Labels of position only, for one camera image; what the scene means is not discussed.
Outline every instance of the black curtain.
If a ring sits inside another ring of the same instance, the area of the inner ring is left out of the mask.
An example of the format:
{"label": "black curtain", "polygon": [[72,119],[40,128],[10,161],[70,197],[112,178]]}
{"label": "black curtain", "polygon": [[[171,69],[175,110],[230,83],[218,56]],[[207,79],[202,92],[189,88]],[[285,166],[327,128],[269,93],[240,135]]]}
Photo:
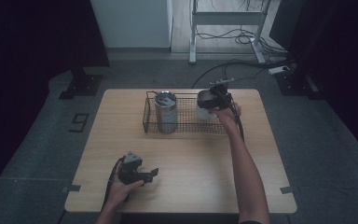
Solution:
{"label": "black curtain", "polygon": [[74,65],[109,66],[89,0],[0,0],[0,174]]}
{"label": "black curtain", "polygon": [[313,78],[358,140],[358,1],[340,1],[316,55]]}

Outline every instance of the metal can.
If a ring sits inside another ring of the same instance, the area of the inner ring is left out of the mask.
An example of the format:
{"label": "metal can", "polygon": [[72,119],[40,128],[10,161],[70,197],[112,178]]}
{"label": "metal can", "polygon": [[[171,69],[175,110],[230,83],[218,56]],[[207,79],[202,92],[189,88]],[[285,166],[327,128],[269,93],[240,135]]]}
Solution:
{"label": "metal can", "polygon": [[161,91],[155,97],[158,129],[162,133],[173,133],[177,127],[176,96],[170,91]]}

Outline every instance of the person's arm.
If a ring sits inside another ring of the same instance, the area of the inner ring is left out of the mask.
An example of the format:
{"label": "person's arm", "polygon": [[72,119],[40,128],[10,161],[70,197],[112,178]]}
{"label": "person's arm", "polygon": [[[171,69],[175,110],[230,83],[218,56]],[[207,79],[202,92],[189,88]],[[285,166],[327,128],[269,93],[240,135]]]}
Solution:
{"label": "person's arm", "polygon": [[101,211],[100,216],[97,219],[96,224],[111,224],[113,218],[119,206],[127,198],[127,195],[134,189],[141,187],[144,184],[143,180],[134,182],[129,185],[123,184],[119,179],[117,174],[113,177],[113,183],[109,190],[109,196],[106,200],[103,210]]}
{"label": "person's arm", "polygon": [[[236,106],[239,115],[241,108]],[[260,173],[241,138],[231,110],[211,110],[220,119],[228,134],[232,165],[234,172],[235,190],[240,211],[239,222],[252,220],[269,224],[269,207]]]}

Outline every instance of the table top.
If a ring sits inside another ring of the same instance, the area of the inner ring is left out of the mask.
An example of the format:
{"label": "table top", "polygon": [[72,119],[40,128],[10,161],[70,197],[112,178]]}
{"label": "table top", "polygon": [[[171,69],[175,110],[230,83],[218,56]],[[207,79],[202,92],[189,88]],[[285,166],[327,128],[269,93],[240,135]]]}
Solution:
{"label": "table top", "polygon": [[[131,193],[123,213],[238,213],[226,134],[145,133],[147,91],[197,93],[200,90],[107,90],[65,203],[69,212],[100,212],[116,161],[132,151],[143,159],[138,172],[159,168],[153,183]],[[262,177],[270,213],[294,213],[290,187],[269,121],[256,90],[229,90],[242,108],[248,147]]]}

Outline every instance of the gray floor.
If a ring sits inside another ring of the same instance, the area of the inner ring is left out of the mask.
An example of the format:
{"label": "gray floor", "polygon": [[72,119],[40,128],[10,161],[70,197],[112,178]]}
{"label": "gray floor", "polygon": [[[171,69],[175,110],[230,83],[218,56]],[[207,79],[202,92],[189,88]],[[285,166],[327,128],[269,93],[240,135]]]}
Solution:
{"label": "gray floor", "polygon": [[[88,74],[103,75],[93,97],[59,100],[71,74],[63,73],[50,81],[50,94],[42,111],[0,176],[0,223],[95,222],[98,214],[64,212],[64,203],[103,92],[121,88],[190,88],[206,70],[227,61],[211,56],[198,58],[196,65],[190,65],[181,55],[146,57],[148,60],[144,55],[111,55],[111,68],[86,68]],[[228,68],[228,76],[248,77],[232,83],[230,88],[259,90],[295,190],[297,212],[273,214],[273,223],[358,223],[357,141],[325,101],[282,96],[275,78],[266,70],[254,77],[258,71],[235,65]],[[220,76],[221,70],[217,69],[196,88],[208,88],[207,83]],[[89,114],[84,132],[70,133],[79,128],[72,120],[81,113]],[[171,223],[171,219],[161,218],[160,223]],[[207,220],[208,216],[204,216],[199,223]]]}

